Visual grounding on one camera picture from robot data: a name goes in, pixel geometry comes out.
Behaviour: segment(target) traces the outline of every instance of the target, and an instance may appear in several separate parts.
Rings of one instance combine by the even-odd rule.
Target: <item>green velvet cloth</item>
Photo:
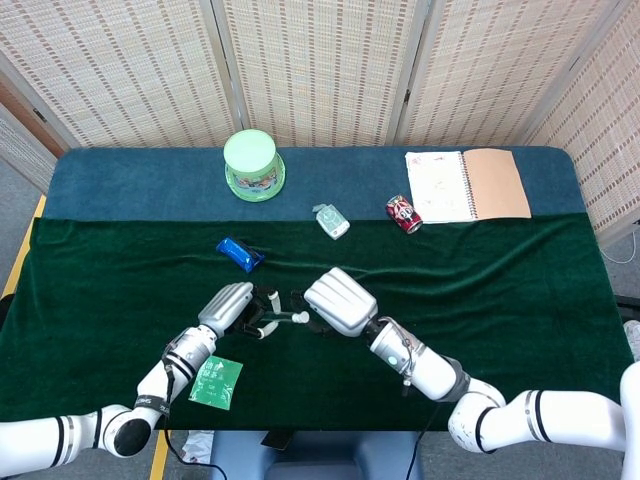
[[[265,262],[244,273],[215,251],[227,235]],[[380,313],[508,400],[526,389],[618,400],[631,355],[585,214],[425,225],[413,235],[391,221],[355,221],[338,241],[315,222],[41,219],[0,333],[0,420],[130,406],[167,342],[197,324],[223,285],[277,287],[288,309],[286,292],[336,265]],[[183,392],[171,427],[420,429],[434,409],[417,392],[403,398],[400,376],[361,338],[281,325],[263,341],[225,336],[216,355],[244,364],[231,410]],[[434,428],[446,428],[450,411]]]

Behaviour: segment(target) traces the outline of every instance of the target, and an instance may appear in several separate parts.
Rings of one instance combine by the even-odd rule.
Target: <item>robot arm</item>
[[[87,448],[122,458],[140,452],[157,421],[169,414],[173,400],[252,300],[252,292],[249,282],[220,290],[198,315],[200,325],[173,339],[138,384],[133,410],[111,405],[81,416],[0,423],[0,478],[65,465]]]
[[[378,316],[375,298],[339,268],[304,297],[338,332],[364,335],[369,349],[403,376],[405,386],[414,385],[436,402],[457,402],[448,428],[462,448],[491,453],[533,440],[626,450],[622,478],[640,480],[640,364],[623,375],[622,407],[591,392],[539,390],[506,404],[495,387],[470,377],[459,362],[435,353],[392,318]]]

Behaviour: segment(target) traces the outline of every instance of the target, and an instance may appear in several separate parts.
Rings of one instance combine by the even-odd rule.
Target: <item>open notebook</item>
[[[425,223],[487,218],[531,218],[529,202],[511,152],[406,154],[413,206]]]

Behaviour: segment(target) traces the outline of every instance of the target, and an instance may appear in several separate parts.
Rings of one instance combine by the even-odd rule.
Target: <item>green card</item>
[[[229,410],[242,364],[211,356],[200,367],[189,400]]]

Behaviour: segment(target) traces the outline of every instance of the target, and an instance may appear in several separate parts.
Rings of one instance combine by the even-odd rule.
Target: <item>brown cardboard cover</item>
[[[511,152],[480,148],[467,150],[463,156],[478,220],[531,218],[529,202]]]

